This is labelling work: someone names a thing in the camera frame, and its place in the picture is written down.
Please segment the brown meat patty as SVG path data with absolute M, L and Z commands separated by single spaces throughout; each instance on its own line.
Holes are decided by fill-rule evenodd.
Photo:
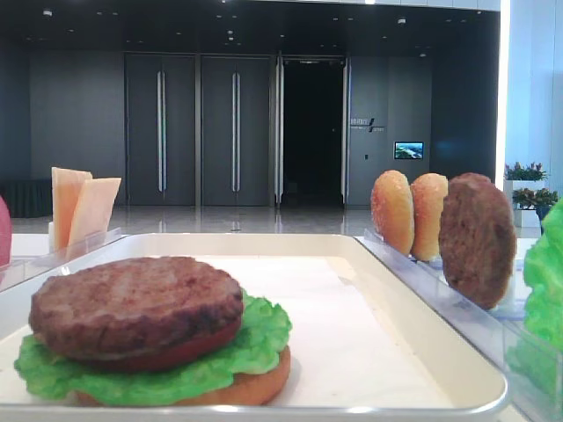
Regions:
M 450 287 L 482 309 L 501 301 L 512 274 L 516 234 L 512 207 L 488 177 L 468 172 L 450 180 L 439 251 Z
M 227 272 L 190 257 L 127 258 L 52 276 L 29 325 L 75 360 L 152 355 L 239 321 L 243 293 Z

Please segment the tomato slice on lettuce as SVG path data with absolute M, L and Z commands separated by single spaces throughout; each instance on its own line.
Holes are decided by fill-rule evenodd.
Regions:
M 185 365 L 229 344 L 242 324 L 239 316 L 221 330 L 190 339 L 151 355 L 127 357 L 118 360 L 86 360 L 84 364 L 113 373 L 162 372 Z

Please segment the orange cheese slice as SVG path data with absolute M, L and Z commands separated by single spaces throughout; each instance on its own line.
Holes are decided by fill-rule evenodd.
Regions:
M 65 248 L 78 196 L 86 180 L 92 179 L 89 171 L 59 167 L 51 168 L 53 197 L 53 240 L 55 250 Z

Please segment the upright red tomato slice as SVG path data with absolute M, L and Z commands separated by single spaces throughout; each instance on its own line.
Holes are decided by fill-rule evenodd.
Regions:
M 12 226 L 9 210 L 0 198 L 0 266 L 10 263 Z

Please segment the upright green lettuce leaf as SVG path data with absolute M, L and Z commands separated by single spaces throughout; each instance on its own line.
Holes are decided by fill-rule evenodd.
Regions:
M 544 234 L 526 252 L 523 279 L 527 334 L 508 350 L 511 368 L 550 397 L 562 391 L 562 203 L 542 221 Z

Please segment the upright bun slice inner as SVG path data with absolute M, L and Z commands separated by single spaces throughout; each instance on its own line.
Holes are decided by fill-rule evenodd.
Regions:
M 408 256 L 414 240 L 413 196 L 403 173 L 388 170 L 376 179 L 371 212 L 376 232 L 388 245 Z

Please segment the upright bun slice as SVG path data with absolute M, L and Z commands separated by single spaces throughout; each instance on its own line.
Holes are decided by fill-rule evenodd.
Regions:
M 388 245 L 408 256 L 414 240 L 413 196 L 403 173 L 388 170 L 376 179 L 371 212 L 376 232 Z
M 432 172 L 419 176 L 411 184 L 414 215 L 411 254 L 418 260 L 429 261 L 439 254 L 441 214 L 448 186 L 445 176 Z

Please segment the open glass door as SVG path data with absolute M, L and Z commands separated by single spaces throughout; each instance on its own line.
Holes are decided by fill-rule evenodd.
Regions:
M 284 150 L 284 62 L 282 53 L 276 57 L 276 91 L 275 91 L 275 164 L 274 164 L 274 195 L 275 204 L 282 204 L 283 194 L 283 150 Z

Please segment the dark double door middle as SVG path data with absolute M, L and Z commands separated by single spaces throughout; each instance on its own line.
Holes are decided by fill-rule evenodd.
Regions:
M 202 59 L 202 201 L 269 203 L 269 61 Z

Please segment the dark double door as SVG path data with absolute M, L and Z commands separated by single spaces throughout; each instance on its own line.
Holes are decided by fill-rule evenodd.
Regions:
M 269 61 L 202 59 L 202 201 L 269 203 Z
M 195 69 L 191 56 L 126 58 L 128 202 L 195 204 Z

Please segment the upright bun slice outer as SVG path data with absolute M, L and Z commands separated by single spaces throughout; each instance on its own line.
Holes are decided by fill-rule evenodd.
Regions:
M 429 261 L 439 254 L 441 214 L 448 186 L 445 176 L 432 172 L 419 176 L 411 184 L 414 215 L 411 254 L 418 260 Z

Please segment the metal baking tray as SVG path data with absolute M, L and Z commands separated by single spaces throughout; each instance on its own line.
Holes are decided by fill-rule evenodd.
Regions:
M 343 235 L 143 234 L 54 266 L 187 255 L 280 304 L 293 324 L 291 374 L 267 407 L 81 407 L 32 397 L 13 362 L 38 275 L 1 295 L 4 421 L 495 421 L 503 372 L 356 239 Z

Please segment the flower planter upper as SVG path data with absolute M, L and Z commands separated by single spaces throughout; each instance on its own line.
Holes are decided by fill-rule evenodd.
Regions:
M 541 163 L 505 165 L 504 192 L 511 201 L 514 191 L 524 188 L 536 191 L 545 187 L 545 181 L 546 172 Z

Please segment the left clear acrylic rail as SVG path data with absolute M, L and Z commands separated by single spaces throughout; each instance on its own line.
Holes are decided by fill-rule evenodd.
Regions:
M 66 249 L 49 252 L 46 255 L 16 256 L 10 264 L 1 266 L 1 291 L 15 287 L 33 277 L 67 265 L 71 260 L 81 258 L 123 238 L 121 228 L 96 233 L 84 241 L 72 244 Z

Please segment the right clear acrylic rail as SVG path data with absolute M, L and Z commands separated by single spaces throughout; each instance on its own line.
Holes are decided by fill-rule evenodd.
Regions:
M 524 300 L 509 292 L 505 302 L 484 311 L 444 282 L 442 262 L 406 258 L 375 233 L 362 243 L 472 346 L 505 371 L 513 403 L 533 421 L 562 420 L 562 352 L 524 328 Z

